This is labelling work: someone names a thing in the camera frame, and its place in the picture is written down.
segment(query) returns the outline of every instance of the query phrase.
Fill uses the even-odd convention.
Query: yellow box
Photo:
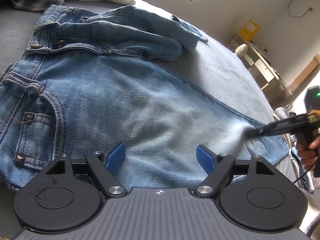
[[[238,32],[238,34],[247,41],[251,41],[260,29],[260,25],[251,19],[250,22],[248,22],[248,24]]]

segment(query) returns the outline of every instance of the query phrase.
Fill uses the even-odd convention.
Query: human hand
[[[310,169],[313,171],[315,169],[315,161],[318,159],[316,156],[315,149],[320,146],[320,136],[318,136],[312,143],[309,145],[308,150],[304,150],[301,143],[297,142],[296,148],[298,150],[298,155],[302,158],[301,163],[305,166],[306,170]]]

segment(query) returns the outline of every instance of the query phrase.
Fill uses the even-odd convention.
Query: blue denim jeans
[[[282,136],[245,140],[260,123],[148,61],[173,61],[199,40],[177,17],[133,6],[102,15],[51,6],[0,78],[0,175],[18,189],[57,155],[81,158],[117,141],[126,158],[115,176],[128,190],[196,186],[206,177],[199,144],[278,162],[288,153]]]

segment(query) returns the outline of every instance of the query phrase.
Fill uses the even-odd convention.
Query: white wall
[[[317,53],[320,54],[320,0],[294,0],[290,5],[290,14],[302,15],[309,7],[314,8],[314,11],[308,12],[303,18],[292,18],[287,11],[283,12],[255,38],[257,44],[266,43],[268,60],[287,85]],[[320,74],[317,73],[306,80],[302,88],[320,85]],[[285,104],[296,98],[294,111],[297,114],[304,113],[304,95],[305,90],[300,88]]]
[[[251,18],[266,28],[289,0],[145,0],[192,23],[224,44]]]

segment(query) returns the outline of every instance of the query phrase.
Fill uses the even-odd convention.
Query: bed
[[[76,0],[69,0],[65,5],[97,13],[120,6],[107,1]],[[137,0],[136,6],[160,15],[169,14],[142,0]],[[2,73],[11,62],[20,59],[41,13],[17,11],[12,9],[8,2],[4,2],[0,5],[0,15],[2,16],[0,21],[0,72]],[[176,72],[249,118],[261,123],[273,121],[272,108],[242,62],[218,41],[208,35],[207,37],[209,42],[199,42],[196,53],[184,52],[175,62],[156,63]],[[278,164],[278,168],[282,169],[287,177],[294,178],[292,169],[288,168],[289,164],[291,164],[290,159],[284,159]],[[0,184],[0,236],[12,237],[20,228],[12,210],[13,197],[14,193]]]

